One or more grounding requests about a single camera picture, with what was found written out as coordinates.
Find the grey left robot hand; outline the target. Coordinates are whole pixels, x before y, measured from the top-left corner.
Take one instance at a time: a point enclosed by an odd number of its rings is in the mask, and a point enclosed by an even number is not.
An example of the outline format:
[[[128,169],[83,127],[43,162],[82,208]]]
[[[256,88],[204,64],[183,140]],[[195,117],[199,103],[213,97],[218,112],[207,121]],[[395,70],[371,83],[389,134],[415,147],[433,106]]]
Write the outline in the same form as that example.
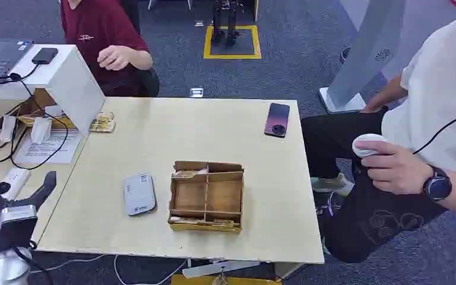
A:
[[[28,198],[9,200],[1,196],[5,182],[0,182],[0,252],[30,245],[37,223],[37,210],[56,187],[56,172],[47,172],[43,184]]]

